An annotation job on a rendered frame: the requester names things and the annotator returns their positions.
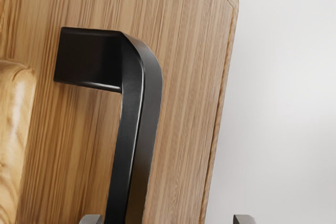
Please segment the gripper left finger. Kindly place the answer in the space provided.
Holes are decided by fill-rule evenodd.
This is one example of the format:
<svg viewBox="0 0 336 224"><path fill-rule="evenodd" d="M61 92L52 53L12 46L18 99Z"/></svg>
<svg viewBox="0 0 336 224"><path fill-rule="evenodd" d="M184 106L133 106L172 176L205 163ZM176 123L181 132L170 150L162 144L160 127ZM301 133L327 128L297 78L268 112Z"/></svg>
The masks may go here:
<svg viewBox="0 0 336 224"><path fill-rule="evenodd" d="M84 215L79 224L102 224L102 215Z"/></svg>

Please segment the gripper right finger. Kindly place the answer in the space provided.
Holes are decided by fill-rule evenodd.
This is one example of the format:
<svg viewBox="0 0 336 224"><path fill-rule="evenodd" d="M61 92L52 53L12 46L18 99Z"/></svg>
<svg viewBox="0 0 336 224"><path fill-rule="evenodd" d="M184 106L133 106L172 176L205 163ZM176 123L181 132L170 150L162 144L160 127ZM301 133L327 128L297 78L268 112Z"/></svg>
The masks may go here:
<svg viewBox="0 0 336 224"><path fill-rule="evenodd" d="M254 224L254 217L251 215L234 215L233 224Z"/></svg>

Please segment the light wooden drawer cabinet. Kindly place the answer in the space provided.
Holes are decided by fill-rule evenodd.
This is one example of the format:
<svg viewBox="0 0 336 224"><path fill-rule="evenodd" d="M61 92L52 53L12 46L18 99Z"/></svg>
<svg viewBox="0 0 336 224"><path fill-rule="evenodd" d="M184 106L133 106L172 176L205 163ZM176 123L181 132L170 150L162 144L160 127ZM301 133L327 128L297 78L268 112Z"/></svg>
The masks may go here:
<svg viewBox="0 0 336 224"><path fill-rule="evenodd" d="M14 219L77 224L107 205L121 95L53 80L62 27L118 30L157 57L163 92L143 224L203 224L239 0L0 0L0 59L37 79Z"/></svg>

